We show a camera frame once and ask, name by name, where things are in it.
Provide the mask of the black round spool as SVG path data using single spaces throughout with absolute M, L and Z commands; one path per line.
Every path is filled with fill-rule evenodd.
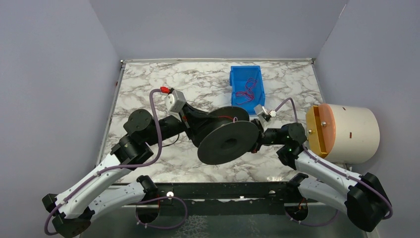
M 209 112 L 217 119 L 201 122 L 196 138 L 199 160 L 207 165 L 231 162 L 249 152 L 258 137 L 258 128 L 240 107 L 227 106 Z

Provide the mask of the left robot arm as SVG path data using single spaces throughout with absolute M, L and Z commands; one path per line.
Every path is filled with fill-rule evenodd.
M 137 168 L 154 164 L 161 156 L 165 139 L 185 132 L 196 141 L 198 133 L 219 119 L 188 104 L 178 114 L 163 119 L 157 118 L 155 110 L 135 110 L 124 124 L 126 134 L 98 166 L 73 187 L 43 198 L 49 212 L 46 224 L 53 225 L 56 235 L 73 238 L 108 211 L 144 197 L 154 198 L 157 189 L 149 176 L 141 176 L 111 193 L 107 188 Z

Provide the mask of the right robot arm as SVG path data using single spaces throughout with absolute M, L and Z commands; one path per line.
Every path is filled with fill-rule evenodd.
M 276 153 L 282 164 L 299 172 L 291 186 L 301 197 L 346 214 L 365 232 L 373 231 L 382 220 L 392 217 L 391 202 L 379 179 L 371 173 L 361 175 L 341 168 L 309 150 L 301 123 L 265 129 L 258 119 L 251 122 L 259 130 L 253 152 L 262 145 L 281 145 Z

